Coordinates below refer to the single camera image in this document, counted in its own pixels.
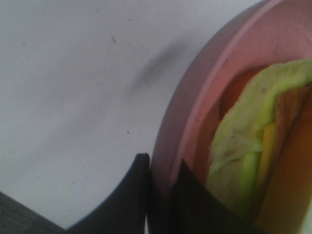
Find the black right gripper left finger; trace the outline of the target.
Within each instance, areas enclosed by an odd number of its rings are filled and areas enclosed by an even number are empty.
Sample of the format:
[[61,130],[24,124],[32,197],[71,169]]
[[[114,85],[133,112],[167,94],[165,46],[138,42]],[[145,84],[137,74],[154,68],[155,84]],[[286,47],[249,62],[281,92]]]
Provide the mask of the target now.
[[136,155],[114,191],[67,234],[143,234],[147,213],[149,155]]

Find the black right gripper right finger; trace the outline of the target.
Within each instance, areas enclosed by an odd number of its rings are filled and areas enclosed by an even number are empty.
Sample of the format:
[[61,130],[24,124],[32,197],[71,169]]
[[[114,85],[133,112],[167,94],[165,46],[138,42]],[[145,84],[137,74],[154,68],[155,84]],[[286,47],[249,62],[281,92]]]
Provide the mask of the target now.
[[147,224],[150,234],[261,233],[214,198],[185,162],[166,198],[161,197],[155,179],[149,176]]

